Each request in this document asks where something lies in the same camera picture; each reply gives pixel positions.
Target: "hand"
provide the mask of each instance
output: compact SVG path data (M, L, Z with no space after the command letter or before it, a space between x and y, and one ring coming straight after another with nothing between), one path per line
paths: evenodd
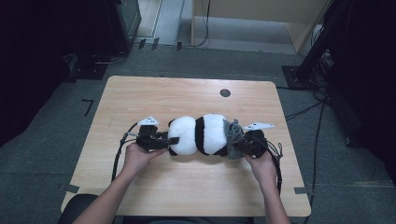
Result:
M164 152L165 149L147 152L137 143L132 143L126 147L125 160L121 172L133 178L146 168L149 161L162 155Z
M276 168L268 151L258 159L245 155L251 170L261 186L276 187Z

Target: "plush toy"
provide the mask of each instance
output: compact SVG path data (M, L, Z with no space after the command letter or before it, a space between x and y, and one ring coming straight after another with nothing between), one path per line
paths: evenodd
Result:
M191 155L197 150L205 155L242 158L233 144L241 141L243 131L237 122L230 123L219 114L207 114L198 119L181 117L169 123L168 138L178 137L176 145L169 148L171 155Z

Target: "person's right hand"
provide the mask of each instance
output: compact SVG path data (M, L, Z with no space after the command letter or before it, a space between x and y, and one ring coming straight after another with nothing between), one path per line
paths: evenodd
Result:
M258 159L249 155L245 155L245 159L250 164L251 171L260 185L276 187L276 168L268 151L264 152Z

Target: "gray carpet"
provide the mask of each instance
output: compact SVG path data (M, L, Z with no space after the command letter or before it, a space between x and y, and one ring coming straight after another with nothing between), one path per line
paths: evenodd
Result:
M111 76L196 77L273 81L285 87L281 65L304 57L221 49L149 45L111 64L104 80L64 83L30 127L0 148L0 223L56 223L92 119ZM317 102L311 91L278 90L285 115ZM82 99L94 100L91 111ZM312 188L315 134L320 106L288 121L305 185ZM395 223L396 190L382 161L365 148L345 146L331 105L323 111L318 138L317 185L308 223ZM303 223L301 217L292 217Z

